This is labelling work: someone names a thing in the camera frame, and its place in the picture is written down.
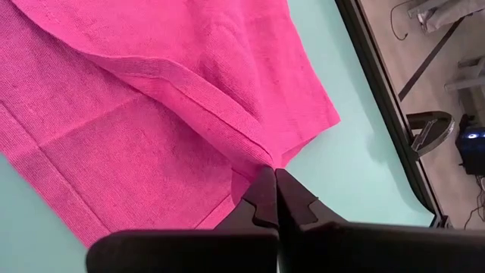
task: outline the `pink microfiber cloth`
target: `pink microfiber cloth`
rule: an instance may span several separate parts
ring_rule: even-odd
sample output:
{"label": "pink microfiber cloth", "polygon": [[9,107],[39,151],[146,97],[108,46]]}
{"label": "pink microfiber cloth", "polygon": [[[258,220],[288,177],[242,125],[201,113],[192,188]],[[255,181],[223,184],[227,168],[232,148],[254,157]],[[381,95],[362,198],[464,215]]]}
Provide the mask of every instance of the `pink microfiber cloth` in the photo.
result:
{"label": "pink microfiber cloth", "polygon": [[89,246],[213,228],[338,115],[284,0],[0,0],[0,150]]}

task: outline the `pink towel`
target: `pink towel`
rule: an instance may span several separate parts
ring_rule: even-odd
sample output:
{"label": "pink towel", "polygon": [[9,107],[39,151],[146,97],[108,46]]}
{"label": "pink towel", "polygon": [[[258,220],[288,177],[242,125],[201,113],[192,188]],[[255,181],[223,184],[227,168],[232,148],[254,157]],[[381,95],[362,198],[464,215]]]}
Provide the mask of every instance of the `pink towel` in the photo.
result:
{"label": "pink towel", "polygon": [[212,228],[338,114],[284,0],[0,0],[0,150],[87,246]]}

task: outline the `black table frame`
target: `black table frame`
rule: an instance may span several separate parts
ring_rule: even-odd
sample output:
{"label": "black table frame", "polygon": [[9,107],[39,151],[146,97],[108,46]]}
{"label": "black table frame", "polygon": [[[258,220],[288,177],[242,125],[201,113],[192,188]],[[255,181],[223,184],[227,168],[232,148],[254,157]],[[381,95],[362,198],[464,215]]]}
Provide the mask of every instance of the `black table frame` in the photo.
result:
{"label": "black table frame", "polygon": [[399,106],[399,97],[393,90],[389,74],[383,65],[382,56],[360,1],[335,0],[335,2],[387,130],[396,147],[409,184],[421,204],[434,213],[434,219],[430,226],[432,228],[448,227],[448,217],[443,214],[423,164],[419,158],[415,158],[410,148],[413,137],[411,128]]}

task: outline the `light blue table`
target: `light blue table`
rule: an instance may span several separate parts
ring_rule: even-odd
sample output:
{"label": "light blue table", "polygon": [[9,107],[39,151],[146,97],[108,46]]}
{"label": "light blue table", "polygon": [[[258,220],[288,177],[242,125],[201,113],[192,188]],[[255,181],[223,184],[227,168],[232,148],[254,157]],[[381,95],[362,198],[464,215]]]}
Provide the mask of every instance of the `light blue table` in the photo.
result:
{"label": "light blue table", "polygon": [[[350,221],[429,226],[333,0],[289,0],[311,63],[342,122],[288,170]],[[0,272],[84,272],[86,249],[0,158]]]}

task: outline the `floor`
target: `floor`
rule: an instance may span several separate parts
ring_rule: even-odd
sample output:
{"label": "floor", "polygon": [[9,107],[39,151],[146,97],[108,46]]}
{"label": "floor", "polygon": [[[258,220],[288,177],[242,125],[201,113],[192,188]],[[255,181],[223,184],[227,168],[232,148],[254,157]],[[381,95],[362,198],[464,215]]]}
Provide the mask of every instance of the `floor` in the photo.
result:
{"label": "floor", "polygon": [[[397,91],[403,88],[449,29],[445,27],[425,34],[418,20],[410,19],[406,13],[412,5],[410,3],[396,8],[393,12],[393,25],[398,36],[408,33],[404,41],[399,41],[390,27],[390,11],[402,2],[404,0],[361,0],[393,88]],[[464,93],[459,98],[458,92],[448,93],[443,86],[455,77],[458,61],[485,55],[483,35],[485,14],[466,17],[404,98],[401,103],[403,111],[413,113],[441,110],[452,114],[457,121],[465,111],[468,113],[470,110],[463,107],[463,99],[460,99]],[[435,150],[423,156],[422,162],[443,211],[449,215],[455,228],[463,228],[470,211],[477,207],[480,188],[475,177],[466,175],[462,167],[458,166],[462,161],[454,139],[454,136],[448,138]],[[475,212],[467,229],[485,230],[485,222]]]}

